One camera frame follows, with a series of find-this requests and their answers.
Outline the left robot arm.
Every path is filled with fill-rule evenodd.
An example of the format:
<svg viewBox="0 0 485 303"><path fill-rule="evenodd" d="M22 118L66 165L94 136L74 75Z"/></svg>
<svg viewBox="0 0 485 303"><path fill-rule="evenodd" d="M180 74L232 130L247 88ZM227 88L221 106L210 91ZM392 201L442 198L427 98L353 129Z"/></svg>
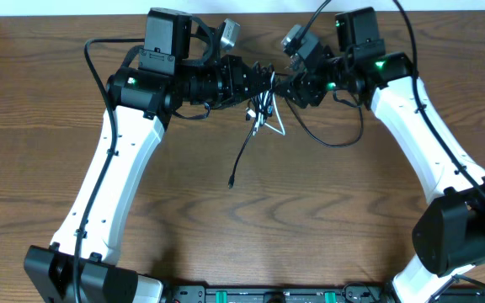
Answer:
<svg viewBox="0 0 485 303"><path fill-rule="evenodd" d="M183 103L207 111L265 92L266 74L231 54L240 27L152 8L118 71L98 81L105 111L83 184L49 247L30 247L24 270L46 302L163 302L158 279L120 268L126 219L142 174Z"/></svg>

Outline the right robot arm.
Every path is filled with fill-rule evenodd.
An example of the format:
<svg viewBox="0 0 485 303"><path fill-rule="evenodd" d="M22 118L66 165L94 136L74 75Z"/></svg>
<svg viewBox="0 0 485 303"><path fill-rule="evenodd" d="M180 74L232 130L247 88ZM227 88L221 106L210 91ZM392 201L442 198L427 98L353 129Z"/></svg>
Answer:
<svg viewBox="0 0 485 303"><path fill-rule="evenodd" d="M473 281L466 294L452 285L485 263L485 170L440 118L418 74L415 54L386 51L373 8L335 18L338 53L308 26L282 40L291 75L280 95L291 108L318 106L345 91L392 134L423 188L427 207L412 231L414 257L377 296L380 302L471 302L485 296Z"/></svg>

